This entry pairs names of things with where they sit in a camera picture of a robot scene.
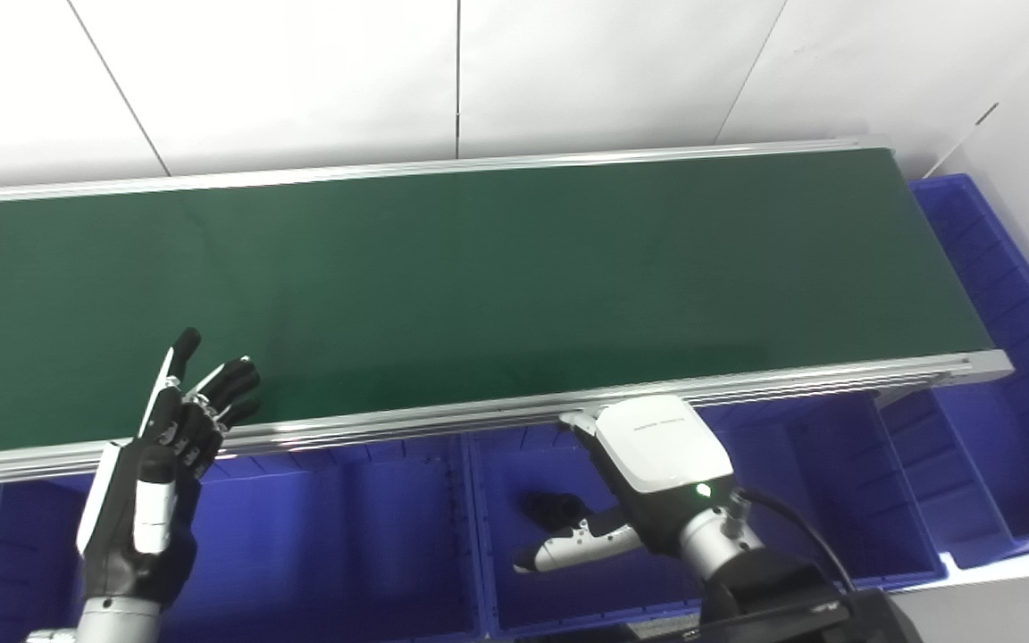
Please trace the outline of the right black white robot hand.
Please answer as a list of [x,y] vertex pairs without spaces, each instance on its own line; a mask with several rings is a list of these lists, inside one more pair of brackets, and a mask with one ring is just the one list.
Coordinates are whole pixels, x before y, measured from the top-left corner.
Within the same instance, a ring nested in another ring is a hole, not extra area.
[[569,521],[514,555],[522,574],[592,563],[637,548],[681,559],[707,580],[756,539],[723,533],[736,479],[728,449],[686,400],[634,397],[559,416],[617,505]]

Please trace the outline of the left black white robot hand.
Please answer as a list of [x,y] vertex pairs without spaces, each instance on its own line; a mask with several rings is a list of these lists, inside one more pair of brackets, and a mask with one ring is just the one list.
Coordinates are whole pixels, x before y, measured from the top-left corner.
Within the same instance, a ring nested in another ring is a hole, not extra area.
[[230,429],[260,405],[260,373],[246,355],[183,389],[200,342],[192,327],[180,333],[134,436],[103,449],[75,537],[87,601],[123,597],[167,609],[196,565],[192,522],[203,477]]

